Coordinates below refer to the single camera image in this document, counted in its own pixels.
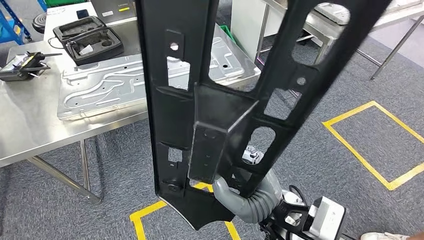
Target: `yellow floor tape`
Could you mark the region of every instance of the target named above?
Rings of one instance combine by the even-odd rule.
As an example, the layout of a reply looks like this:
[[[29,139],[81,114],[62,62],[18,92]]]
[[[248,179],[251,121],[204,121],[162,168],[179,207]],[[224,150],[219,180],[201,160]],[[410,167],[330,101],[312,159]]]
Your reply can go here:
[[[362,106],[359,106],[355,109],[352,109],[346,113],[343,113],[339,116],[336,116],[335,118],[325,121],[322,124],[343,144],[346,146],[349,151],[355,155],[355,157],[358,158],[358,160],[365,166],[368,171],[370,171],[387,189],[390,191],[395,190],[400,185],[406,183],[410,179],[412,179],[417,174],[424,171],[424,162],[419,164],[418,166],[414,167],[407,173],[403,174],[402,176],[396,178],[395,180],[389,182],[387,181],[373,166],[371,166],[333,127],[332,125],[335,123],[338,123],[352,115],[355,115],[365,109],[368,109],[370,107],[376,107],[383,113],[385,113],[387,116],[389,116],[392,120],[394,120],[397,124],[399,124],[402,128],[404,128],[406,131],[408,131],[410,134],[412,134],[414,137],[416,137],[418,140],[420,140],[424,144],[424,138],[420,136],[418,133],[416,133],[414,130],[412,130],[409,126],[407,126],[405,123],[403,123],[399,118],[391,114],[389,111],[387,111],[384,107],[382,107],[380,104],[378,104],[376,101],[370,101]]]
[[[194,187],[197,189],[208,189],[208,191],[211,193],[214,191],[214,189],[212,188],[212,185],[206,184],[203,182],[196,184]],[[139,211],[132,213],[129,216],[129,219],[131,220],[131,222],[134,223],[135,234],[137,235],[138,240],[146,240],[146,235],[145,235],[145,231],[144,231],[143,223],[142,223],[142,217],[149,215],[153,213],[154,211],[157,211],[165,206],[167,206],[167,204],[164,201],[158,201],[148,207],[145,207]],[[232,240],[241,240],[239,233],[237,232],[236,227],[234,226],[232,222],[226,221],[225,226],[228,229],[229,235],[231,236]]]

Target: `aluminum plate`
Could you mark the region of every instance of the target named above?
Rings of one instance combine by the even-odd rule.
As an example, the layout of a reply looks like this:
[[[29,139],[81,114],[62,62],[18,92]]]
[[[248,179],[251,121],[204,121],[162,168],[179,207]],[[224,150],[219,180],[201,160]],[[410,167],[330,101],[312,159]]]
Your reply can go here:
[[[169,85],[187,89],[190,64],[168,57]],[[222,85],[244,73],[221,37],[214,37],[209,77]],[[65,70],[61,76],[57,117],[77,120],[146,102],[141,54],[123,56]]]

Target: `black carrying case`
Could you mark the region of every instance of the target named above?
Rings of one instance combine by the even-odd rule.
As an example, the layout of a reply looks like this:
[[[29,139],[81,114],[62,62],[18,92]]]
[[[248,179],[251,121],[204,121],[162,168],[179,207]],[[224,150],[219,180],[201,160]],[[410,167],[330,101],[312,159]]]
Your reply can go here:
[[[107,60],[124,52],[119,36],[95,16],[55,27],[53,33],[78,66]],[[88,45],[92,51],[80,54]]]

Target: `black plastic panel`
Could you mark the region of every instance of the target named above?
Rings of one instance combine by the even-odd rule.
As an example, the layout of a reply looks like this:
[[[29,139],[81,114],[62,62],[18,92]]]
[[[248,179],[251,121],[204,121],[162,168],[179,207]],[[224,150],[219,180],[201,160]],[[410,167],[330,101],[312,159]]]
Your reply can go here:
[[[350,23],[328,56],[317,65],[292,58],[308,13],[323,0],[289,0],[274,46],[251,92],[218,85],[208,76],[217,0],[138,0],[136,9],[146,80],[155,190],[199,229],[234,216],[213,194],[193,189],[189,179],[212,183],[223,176],[249,197],[327,92],[389,0],[333,0],[350,10]],[[178,50],[170,45],[178,43]],[[168,86],[166,57],[190,63],[188,90]],[[306,79],[304,85],[297,79]],[[264,114],[274,89],[302,93],[286,120]],[[254,130],[268,127],[275,139],[257,165],[241,157]],[[182,162],[168,160],[168,149],[183,151]]]

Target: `green container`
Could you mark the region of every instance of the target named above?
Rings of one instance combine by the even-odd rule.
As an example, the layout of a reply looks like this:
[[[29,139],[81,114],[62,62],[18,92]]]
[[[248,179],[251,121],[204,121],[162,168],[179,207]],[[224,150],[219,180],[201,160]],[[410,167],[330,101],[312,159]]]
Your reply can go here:
[[[233,37],[233,35],[231,34],[231,32],[230,32],[230,29],[228,28],[228,26],[227,25],[221,25],[221,26],[219,26],[223,31],[224,31],[224,33],[226,33],[227,35],[228,35],[228,37],[234,42],[234,43],[236,43],[236,40],[234,39],[234,37]]]
[[[85,0],[44,0],[44,2],[48,8],[51,8],[61,5],[84,3]]]

